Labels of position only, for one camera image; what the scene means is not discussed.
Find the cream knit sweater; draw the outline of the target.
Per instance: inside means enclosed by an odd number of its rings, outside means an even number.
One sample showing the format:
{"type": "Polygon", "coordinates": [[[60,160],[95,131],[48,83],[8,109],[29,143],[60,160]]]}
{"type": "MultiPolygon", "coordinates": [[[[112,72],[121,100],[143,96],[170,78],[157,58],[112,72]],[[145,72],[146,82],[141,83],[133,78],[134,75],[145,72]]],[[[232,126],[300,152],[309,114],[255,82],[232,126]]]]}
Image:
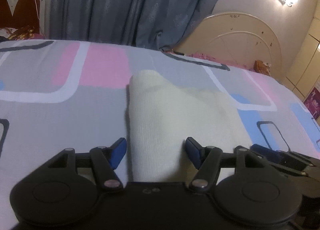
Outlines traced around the cream knit sweater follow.
{"type": "Polygon", "coordinates": [[[131,77],[129,84],[130,153],[133,180],[189,182],[196,173],[184,143],[231,153],[252,140],[223,92],[178,87],[153,70],[131,77]]]}

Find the patterned grey pink bedsheet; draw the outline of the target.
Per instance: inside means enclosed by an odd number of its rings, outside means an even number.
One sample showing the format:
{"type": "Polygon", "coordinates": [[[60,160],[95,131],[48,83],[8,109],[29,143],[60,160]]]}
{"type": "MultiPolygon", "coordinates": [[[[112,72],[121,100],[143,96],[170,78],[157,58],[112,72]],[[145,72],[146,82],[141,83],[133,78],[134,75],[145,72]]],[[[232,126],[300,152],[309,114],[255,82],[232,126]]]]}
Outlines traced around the patterned grey pink bedsheet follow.
{"type": "MultiPolygon", "coordinates": [[[[178,87],[226,93],[252,144],[319,157],[319,126],[275,79],[217,62],[81,41],[1,43],[1,229],[17,223],[13,186],[61,150],[129,138],[131,77],[153,70],[178,87]]],[[[116,170],[133,177],[131,153],[116,170]]]]}

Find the brown stuffed toy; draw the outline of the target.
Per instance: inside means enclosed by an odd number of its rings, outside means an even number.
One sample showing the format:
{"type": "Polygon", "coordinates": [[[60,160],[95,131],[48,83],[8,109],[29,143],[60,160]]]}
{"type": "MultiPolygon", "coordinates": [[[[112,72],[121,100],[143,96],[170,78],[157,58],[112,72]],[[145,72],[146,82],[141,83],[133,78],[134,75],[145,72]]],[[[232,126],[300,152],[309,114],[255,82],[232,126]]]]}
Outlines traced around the brown stuffed toy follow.
{"type": "Polygon", "coordinates": [[[255,60],[253,69],[256,73],[271,76],[270,65],[266,62],[261,61],[261,60],[255,60]]]}

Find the cream arched headboard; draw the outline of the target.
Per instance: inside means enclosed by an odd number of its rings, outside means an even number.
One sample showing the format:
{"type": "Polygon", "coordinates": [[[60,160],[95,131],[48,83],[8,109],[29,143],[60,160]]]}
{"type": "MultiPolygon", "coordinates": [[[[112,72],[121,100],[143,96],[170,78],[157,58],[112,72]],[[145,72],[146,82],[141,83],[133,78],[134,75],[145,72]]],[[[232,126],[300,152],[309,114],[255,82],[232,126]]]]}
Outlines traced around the cream arched headboard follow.
{"type": "Polygon", "coordinates": [[[241,12],[224,12],[204,18],[174,51],[205,54],[227,64],[252,69],[256,61],[269,65],[270,75],[280,81],[282,58],[279,40],[261,19],[241,12]]]}

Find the floral dark blanket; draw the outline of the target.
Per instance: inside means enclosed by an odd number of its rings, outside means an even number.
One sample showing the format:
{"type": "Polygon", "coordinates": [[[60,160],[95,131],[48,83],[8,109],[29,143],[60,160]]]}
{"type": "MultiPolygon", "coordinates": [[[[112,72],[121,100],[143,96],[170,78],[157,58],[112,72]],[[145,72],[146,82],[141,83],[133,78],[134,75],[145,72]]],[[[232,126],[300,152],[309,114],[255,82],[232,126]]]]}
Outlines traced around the floral dark blanket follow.
{"type": "Polygon", "coordinates": [[[19,29],[5,27],[1,28],[1,42],[16,40],[44,39],[45,37],[37,32],[33,26],[25,26],[19,29]]]}

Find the blue grey window curtain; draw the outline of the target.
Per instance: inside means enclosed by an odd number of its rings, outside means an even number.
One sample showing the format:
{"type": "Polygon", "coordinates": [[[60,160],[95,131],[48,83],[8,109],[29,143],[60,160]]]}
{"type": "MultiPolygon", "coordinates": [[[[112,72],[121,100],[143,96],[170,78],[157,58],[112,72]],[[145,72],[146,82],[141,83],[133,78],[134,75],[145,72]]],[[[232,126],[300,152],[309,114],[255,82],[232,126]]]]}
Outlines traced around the blue grey window curtain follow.
{"type": "Polygon", "coordinates": [[[50,37],[171,49],[218,0],[52,0],[50,37]]]}

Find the red white scalloped headboard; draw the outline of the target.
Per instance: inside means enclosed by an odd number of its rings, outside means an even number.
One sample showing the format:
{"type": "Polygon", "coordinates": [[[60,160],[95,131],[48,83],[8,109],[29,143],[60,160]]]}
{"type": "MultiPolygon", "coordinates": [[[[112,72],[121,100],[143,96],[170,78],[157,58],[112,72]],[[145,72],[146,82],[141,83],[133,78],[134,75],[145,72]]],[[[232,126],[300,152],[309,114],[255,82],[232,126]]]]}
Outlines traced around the red white scalloped headboard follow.
{"type": "Polygon", "coordinates": [[[1,28],[33,26],[44,36],[46,0],[1,0],[1,28]]]}

